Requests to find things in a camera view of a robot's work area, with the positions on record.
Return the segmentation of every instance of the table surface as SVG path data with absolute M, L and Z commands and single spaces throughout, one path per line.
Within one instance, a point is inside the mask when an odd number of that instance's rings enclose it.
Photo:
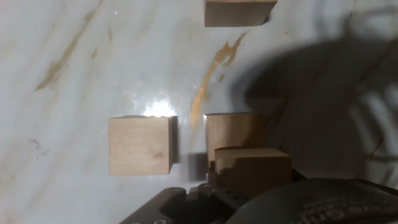
M 241 77 L 341 38 L 350 15 L 394 5 L 279 0 L 262 26 L 204 28 L 200 0 L 1 0 L 0 223 L 117 223 L 164 188 L 197 186 L 205 181 L 202 115 L 254 111 Z M 398 21 L 386 26 L 398 30 Z M 108 118 L 125 115 L 178 116 L 179 160 L 169 175 L 109 176 Z M 310 177 L 362 172 L 353 156 L 331 152 L 320 162 L 293 152 L 289 139 L 285 151 Z

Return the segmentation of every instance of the wood grain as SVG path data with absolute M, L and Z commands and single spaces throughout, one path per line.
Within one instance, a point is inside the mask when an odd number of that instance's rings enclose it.
M 172 166 L 170 130 L 170 120 L 165 117 L 109 119 L 109 174 L 169 174 Z
M 216 186 L 253 198 L 292 181 L 292 160 L 276 149 L 217 149 Z
M 206 145 L 210 171 L 214 169 L 214 150 L 228 147 L 265 147 L 265 119 L 262 114 L 206 115 Z
M 205 0 L 205 27 L 259 26 L 277 0 Z

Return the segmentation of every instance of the black plastic part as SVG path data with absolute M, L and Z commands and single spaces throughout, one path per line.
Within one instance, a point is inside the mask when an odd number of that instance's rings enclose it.
M 302 180 L 256 197 L 226 224 L 389 223 L 398 220 L 396 193 L 366 181 Z
M 214 189 L 202 184 L 197 191 L 170 188 L 161 191 L 121 224 L 202 224 L 225 223 L 242 205 L 245 196 L 228 189 Z

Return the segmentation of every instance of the wooden block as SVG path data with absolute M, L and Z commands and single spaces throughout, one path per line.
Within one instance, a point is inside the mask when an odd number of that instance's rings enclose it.
M 259 26 L 277 0 L 205 0 L 205 27 Z
M 171 119 L 109 119 L 109 174 L 165 175 L 172 166 Z
M 216 186 L 253 198 L 292 181 L 292 160 L 276 149 L 217 149 Z
M 206 144 L 210 171 L 214 169 L 214 150 L 228 147 L 266 146 L 265 119 L 262 114 L 206 115 Z

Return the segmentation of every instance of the brown stain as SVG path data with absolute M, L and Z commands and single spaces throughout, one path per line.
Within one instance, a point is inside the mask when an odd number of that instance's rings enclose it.
M 153 155 L 153 158 L 161 158 L 163 154 L 161 152 L 158 152 L 157 154 Z
M 220 80 L 218 80 L 218 82 L 222 82 L 222 81 L 224 80 L 224 76 L 225 76 L 225 75 L 222 75 L 222 76 L 220 77 Z
M 191 114 L 190 114 L 191 128 L 195 127 L 195 124 L 197 123 L 197 121 L 199 120 L 199 117 L 201 116 L 201 108 L 200 107 L 201 107 L 203 100 L 206 99 L 206 96 L 207 96 L 206 89 L 207 89 L 208 82 L 209 82 L 211 75 L 214 73 L 214 71 L 217 69 L 217 67 L 219 65 L 221 65 L 221 63 L 223 63 L 223 61 L 228 56 L 229 56 L 229 59 L 227 62 L 224 63 L 223 67 L 227 67 L 227 66 L 231 65 L 231 63 L 235 59 L 235 55 L 236 55 L 236 52 L 238 51 L 238 47 L 239 47 L 243 37 L 246 34 L 247 34 L 247 32 L 241 34 L 239 39 L 235 42 L 235 44 L 232 47 L 229 46 L 228 41 L 227 41 L 225 43 L 224 47 L 222 49 L 220 49 L 214 56 L 214 59 L 209 66 L 209 69 L 207 71 L 205 79 L 204 79 L 203 83 L 201 84 L 196 97 L 193 99 L 193 104 L 192 104 Z
M 86 27 L 88 25 L 88 23 L 91 21 L 91 19 L 94 16 L 96 9 L 89 12 L 86 16 L 85 16 L 85 24 L 82 28 L 81 31 L 79 31 L 73 38 L 73 40 L 70 42 L 69 46 L 66 48 L 66 50 L 64 51 L 61 59 L 57 62 L 54 63 L 52 62 L 49 66 L 49 68 L 47 69 L 47 75 L 46 77 L 40 82 L 40 84 L 36 87 L 36 91 L 37 90 L 41 90 L 43 88 L 45 88 L 47 85 L 49 85 L 50 83 L 55 83 L 62 74 L 60 74 L 55 80 L 55 76 L 56 74 L 66 65 L 66 63 L 69 61 L 70 56 L 72 55 L 74 49 L 76 48 L 76 45 L 81 37 L 81 35 L 84 33 L 84 31 L 86 30 Z
M 109 35 L 109 40 L 112 41 L 112 30 L 111 29 L 109 29 L 108 35 Z
M 97 56 L 97 52 L 98 52 L 98 47 L 95 48 L 93 54 L 91 54 L 91 58 L 94 59 Z

